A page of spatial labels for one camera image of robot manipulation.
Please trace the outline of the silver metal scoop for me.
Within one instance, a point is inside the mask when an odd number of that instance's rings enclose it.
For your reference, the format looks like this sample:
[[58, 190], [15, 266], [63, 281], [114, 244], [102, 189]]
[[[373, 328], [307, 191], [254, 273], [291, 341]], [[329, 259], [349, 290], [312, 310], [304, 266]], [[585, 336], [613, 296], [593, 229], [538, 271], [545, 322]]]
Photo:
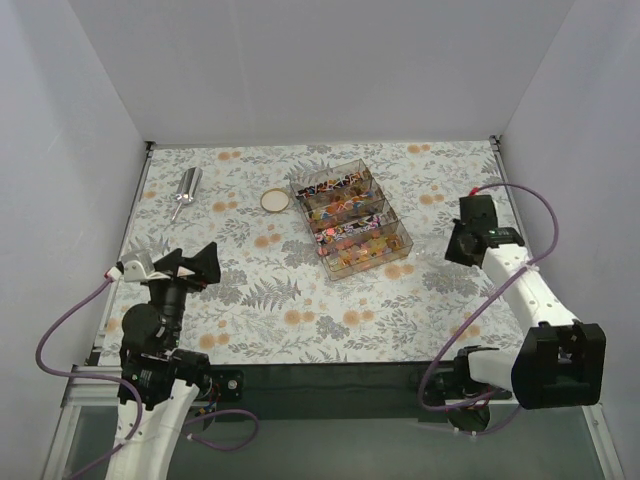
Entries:
[[191, 167], [183, 173], [174, 194], [175, 208], [171, 215], [171, 223], [176, 220], [180, 211], [185, 206], [190, 205], [194, 201], [202, 175], [203, 171], [199, 167]]

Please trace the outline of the clear acrylic candy organizer box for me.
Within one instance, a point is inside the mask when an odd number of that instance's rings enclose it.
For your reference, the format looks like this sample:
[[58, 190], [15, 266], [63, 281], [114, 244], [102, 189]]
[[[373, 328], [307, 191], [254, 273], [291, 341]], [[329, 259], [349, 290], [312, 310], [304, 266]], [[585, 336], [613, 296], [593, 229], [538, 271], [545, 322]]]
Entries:
[[363, 160], [298, 175], [290, 189], [331, 280], [411, 252], [409, 233]]

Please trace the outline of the clear plastic jar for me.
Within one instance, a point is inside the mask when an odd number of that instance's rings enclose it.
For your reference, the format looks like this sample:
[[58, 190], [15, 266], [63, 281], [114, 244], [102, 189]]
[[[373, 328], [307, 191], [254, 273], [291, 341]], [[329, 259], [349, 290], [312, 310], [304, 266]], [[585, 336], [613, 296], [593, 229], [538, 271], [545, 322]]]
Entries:
[[412, 254], [421, 263], [444, 262], [448, 238], [442, 235], [426, 235], [414, 240]]

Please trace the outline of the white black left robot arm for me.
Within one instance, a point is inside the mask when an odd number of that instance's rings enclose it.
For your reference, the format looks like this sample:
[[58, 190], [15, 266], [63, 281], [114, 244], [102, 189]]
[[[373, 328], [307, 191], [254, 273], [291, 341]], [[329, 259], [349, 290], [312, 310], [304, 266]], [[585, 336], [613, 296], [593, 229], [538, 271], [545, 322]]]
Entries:
[[164, 479], [194, 400], [213, 386], [207, 355], [179, 346], [188, 295], [219, 283], [217, 245], [192, 257], [175, 249], [158, 260], [145, 250], [124, 255], [108, 278], [138, 283], [150, 298], [122, 319], [115, 453], [109, 479]]

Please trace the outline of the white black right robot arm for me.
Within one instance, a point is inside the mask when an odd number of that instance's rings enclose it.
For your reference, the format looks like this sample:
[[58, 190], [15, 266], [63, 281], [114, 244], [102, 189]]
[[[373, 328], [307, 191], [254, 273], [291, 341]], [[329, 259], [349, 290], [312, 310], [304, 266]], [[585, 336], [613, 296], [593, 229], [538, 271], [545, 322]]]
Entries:
[[583, 323], [552, 292], [518, 231], [498, 223], [488, 195], [459, 200], [447, 260], [478, 267], [500, 288], [524, 339], [515, 354], [465, 347], [454, 360], [452, 383], [464, 397], [489, 390], [512, 393], [526, 410], [591, 406], [599, 402], [606, 336]]

